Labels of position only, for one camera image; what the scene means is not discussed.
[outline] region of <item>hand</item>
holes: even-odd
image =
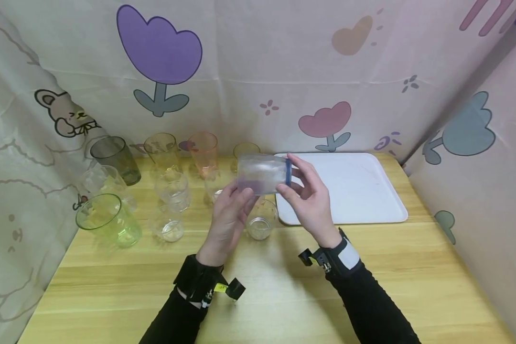
[[[290,187],[284,184],[277,185],[277,191],[293,207],[298,220],[319,246],[337,247],[342,242],[342,236],[334,227],[327,187],[311,163],[291,153],[288,153],[287,157],[298,167],[292,169],[292,175],[300,178],[304,187],[291,182]]]
[[[197,261],[209,267],[220,267],[235,249],[258,197],[250,188],[237,190],[237,182],[227,185],[214,203],[210,231],[197,252]]]

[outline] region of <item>gray glass cup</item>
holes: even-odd
[[[118,136],[102,138],[90,148],[89,153],[100,164],[117,169],[126,185],[134,185],[141,180],[138,165],[123,138]]]

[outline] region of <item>orange plastic cup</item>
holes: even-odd
[[[189,152],[201,177],[218,170],[218,138],[208,131],[199,131],[188,140]]]

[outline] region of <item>person's right hand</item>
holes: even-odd
[[[284,184],[277,185],[277,191],[293,207],[298,220],[319,246],[337,247],[342,242],[342,236],[334,227],[327,187],[311,163],[291,153],[288,153],[287,157],[298,167],[292,169],[292,175],[300,178],[304,187],[291,182],[290,187]]]

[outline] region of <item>finger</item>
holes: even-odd
[[[223,188],[220,195],[216,199],[216,202],[220,201],[221,203],[229,202],[229,198],[237,189],[237,180],[232,181],[230,184],[227,184],[225,188]]]
[[[321,178],[319,177],[319,174],[317,174],[317,171],[311,163],[304,161],[291,153],[288,154],[288,157],[294,166],[298,167],[302,174],[304,174],[304,177],[308,180],[312,189],[316,191],[318,188],[324,185],[323,181],[321,181]]]
[[[247,202],[247,204],[245,205],[245,207],[243,209],[245,215],[250,214],[250,212],[252,211],[252,208],[254,208],[254,205],[257,203],[258,199],[259,199],[259,196],[254,196],[254,197],[250,198],[250,200]]]
[[[302,191],[304,191],[304,187],[295,182],[290,182],[290,188],[293,189],[298,195],[302,196]]]
[[[294,177],[297,177],[299,180],[302,181],[302,184],[304,184],[305,188],[310,186],[308,180],[306,179],[306,177],[304,177],[304,174],[302,173],[301,170],[292,169],[291,173],[292,173],[292,175],[294,175]]]
[[[277,185],[277,191],[283,196],[285,200],[290,204],[291,207],[296,211],[303,200],[298,196],[297,192],[288,187],[285,184]]]
[[[233,194],[237,193],[237,195],[232,196],[232,202],[228,206],[228,211],[237,216],[241,210],[247,205],[248,201],[254,196],[254,191],[251,188],[246,188],[243,191],[235,191]]]

